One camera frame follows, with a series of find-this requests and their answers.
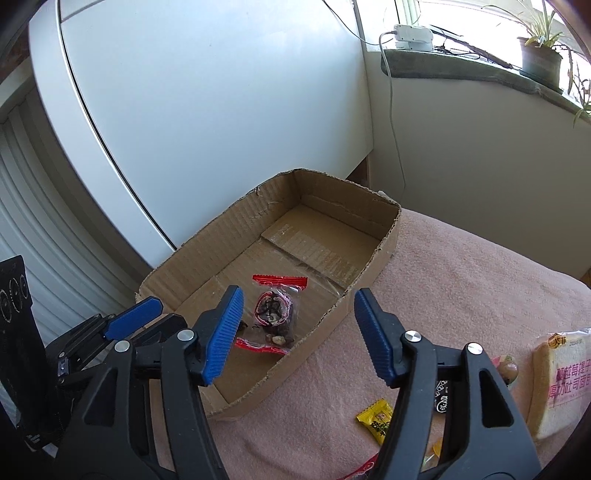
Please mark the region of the black patterned candy packet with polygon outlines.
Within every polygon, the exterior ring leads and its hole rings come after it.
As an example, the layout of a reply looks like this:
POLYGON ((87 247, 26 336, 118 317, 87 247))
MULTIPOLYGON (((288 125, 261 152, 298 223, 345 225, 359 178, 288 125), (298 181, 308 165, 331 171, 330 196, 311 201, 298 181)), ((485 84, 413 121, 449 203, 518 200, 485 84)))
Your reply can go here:
POLYGON ((435 411, 439 414, 446 414, 449 400, 449 381, 439 380, 435 390, 435 411))

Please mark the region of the brown cardboard box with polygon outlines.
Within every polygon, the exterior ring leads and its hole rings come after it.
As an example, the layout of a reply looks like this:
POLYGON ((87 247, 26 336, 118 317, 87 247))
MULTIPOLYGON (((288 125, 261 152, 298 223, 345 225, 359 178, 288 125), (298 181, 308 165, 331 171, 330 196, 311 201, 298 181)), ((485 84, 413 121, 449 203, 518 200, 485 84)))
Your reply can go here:
POLYGON ((190 325, 225 290, 242 289, 242 319, 221 376, 200 390, 213 419, 263 402, 352 311, 398 242, 401 206, 328 174, 297 169, 256 186, 141 283, 190 325))

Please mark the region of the white power adapter box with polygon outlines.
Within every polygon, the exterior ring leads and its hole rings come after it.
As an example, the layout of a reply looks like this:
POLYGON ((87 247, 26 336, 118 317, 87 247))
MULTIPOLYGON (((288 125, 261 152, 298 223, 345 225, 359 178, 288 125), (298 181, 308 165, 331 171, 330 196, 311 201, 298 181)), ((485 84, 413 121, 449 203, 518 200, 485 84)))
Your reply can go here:
POLYGON ((399 50, 432 52, 433 32, 427 27, 397 25, 394 27, 394 39, 399 50))

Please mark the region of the white cabinet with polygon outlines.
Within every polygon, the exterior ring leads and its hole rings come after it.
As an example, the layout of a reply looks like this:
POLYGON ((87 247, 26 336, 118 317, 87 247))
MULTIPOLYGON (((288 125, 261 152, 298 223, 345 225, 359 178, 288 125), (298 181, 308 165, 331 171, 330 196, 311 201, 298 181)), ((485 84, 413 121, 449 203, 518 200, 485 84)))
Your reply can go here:
POLYGON ((150 266, 267 178, 373 147, 349 1, 48 1, 29 43, 67 159, 150 266))

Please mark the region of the clear red dried-fruit bag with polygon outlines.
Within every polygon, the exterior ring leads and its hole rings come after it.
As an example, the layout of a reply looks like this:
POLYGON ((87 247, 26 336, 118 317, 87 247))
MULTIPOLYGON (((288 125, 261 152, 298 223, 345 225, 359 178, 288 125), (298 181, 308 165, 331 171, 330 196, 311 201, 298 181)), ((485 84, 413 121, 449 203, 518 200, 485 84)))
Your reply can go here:
POLYGON ((308 277, 254 274, 252 284, 253 300, 240 321, 235 346, 253 353, 287 355, 294 346, 297 308, 308 277))

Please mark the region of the potted spider plant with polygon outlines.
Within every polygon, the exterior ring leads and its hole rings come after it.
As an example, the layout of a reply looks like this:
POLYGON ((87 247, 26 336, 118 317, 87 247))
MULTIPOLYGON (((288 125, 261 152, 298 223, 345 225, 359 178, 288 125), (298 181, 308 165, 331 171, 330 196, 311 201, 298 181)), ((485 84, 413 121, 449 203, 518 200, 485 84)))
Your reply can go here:
POLYGON ((547 1, 515 1, 512 7, 499 2, 483 9, 494 10, 524 29, 519 37, 522 53, 521 73, 552 90, 561 90, 562 62, 566 61, 566 95, 578 104, 573 124, 590 119, 590 67, 584 66, 583 53, 569 40, 566 21, 547 1))

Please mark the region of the pink table cloth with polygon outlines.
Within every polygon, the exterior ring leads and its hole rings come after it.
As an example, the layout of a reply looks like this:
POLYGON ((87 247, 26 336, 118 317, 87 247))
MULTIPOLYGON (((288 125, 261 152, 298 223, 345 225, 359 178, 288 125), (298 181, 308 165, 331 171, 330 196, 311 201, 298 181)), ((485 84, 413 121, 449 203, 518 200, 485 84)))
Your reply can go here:
POLYGON ((183 479, 330 479, 369 444, 351 414, 375 381, 397 391, 377 479, 418 479, 437 382, 450 383, 443 464, 433 478, 532 479, 524 422, 527 353, 544 333, 586 327, 589 289, 575 278, 431 217, 388 205, 366 228, 297 204, 242 232, 222 215, 151 272, 155 296, 196 331, 163 365, 169 412, 204 405, 227 427, 168 426, 183 479), (264 354, 235 345, 252 319, 252 274, 310 278, 294 345, 264 354))

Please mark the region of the brown jelly cup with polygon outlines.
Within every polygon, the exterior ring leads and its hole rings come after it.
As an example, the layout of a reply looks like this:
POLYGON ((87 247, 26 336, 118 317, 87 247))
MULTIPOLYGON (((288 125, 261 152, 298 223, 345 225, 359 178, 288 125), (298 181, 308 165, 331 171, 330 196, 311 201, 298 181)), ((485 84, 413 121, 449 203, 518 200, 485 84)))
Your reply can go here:
POLYGON ((500 355, 492 359, 506 386, 511 386, 519 376, 519 366, 512 355, 500 355))

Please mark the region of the yellow orange candy wrapper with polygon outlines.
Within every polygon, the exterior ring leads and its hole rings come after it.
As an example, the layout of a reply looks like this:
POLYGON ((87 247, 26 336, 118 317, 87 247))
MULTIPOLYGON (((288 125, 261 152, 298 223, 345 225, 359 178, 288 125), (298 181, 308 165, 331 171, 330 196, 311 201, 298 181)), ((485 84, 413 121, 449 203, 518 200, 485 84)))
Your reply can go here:
POLYGON ((431 447, 428 448, 425 454, 422 472, 435 468, 439 464, 441 450, 442 450, 443 438, 437 439, 431 447))

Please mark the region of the white radiator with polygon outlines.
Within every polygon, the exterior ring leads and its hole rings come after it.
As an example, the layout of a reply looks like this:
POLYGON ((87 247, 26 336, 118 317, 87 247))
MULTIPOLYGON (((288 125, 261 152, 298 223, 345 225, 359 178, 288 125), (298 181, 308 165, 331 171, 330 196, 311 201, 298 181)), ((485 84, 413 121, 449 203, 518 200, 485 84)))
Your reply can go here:
POLYGON ((134 302, 135 275, 100 239, 90 210, 31 91, 1 124, 1 257, 23 257, 45 343, 134 302))

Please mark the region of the packaged sliced bread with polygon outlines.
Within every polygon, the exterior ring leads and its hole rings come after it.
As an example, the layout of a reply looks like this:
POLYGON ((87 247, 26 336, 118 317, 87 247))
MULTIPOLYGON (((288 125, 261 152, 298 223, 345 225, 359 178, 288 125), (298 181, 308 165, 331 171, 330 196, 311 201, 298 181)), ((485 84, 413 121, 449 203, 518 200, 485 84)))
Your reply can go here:
POLYGON ((541 442, 577 424, 590 403, 590 329, 557 332, 534 349, 527 426, 541 442))

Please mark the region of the yellow candy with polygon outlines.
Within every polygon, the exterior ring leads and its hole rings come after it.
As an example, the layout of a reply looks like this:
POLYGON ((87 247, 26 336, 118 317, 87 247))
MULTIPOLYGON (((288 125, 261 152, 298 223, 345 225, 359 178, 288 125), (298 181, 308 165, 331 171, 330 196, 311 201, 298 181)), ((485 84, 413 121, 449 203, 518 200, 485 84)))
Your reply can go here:
POLYGON ((356 421, 365 426, 379 445, 386 439, 394 409, 381 398, 356 415, 356 421))

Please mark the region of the grey window sill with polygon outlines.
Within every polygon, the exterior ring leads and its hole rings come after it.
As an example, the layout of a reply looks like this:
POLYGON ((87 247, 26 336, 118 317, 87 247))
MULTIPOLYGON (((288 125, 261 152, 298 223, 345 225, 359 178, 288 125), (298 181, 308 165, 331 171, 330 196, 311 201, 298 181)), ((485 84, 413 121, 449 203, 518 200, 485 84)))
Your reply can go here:
POLYGON ((495 83, 537 96, 573 115, 581 109, 561 93, 521 74, 459 56, 387 49, 385 58, 381 58, 381 68, 391 78, 495 83))

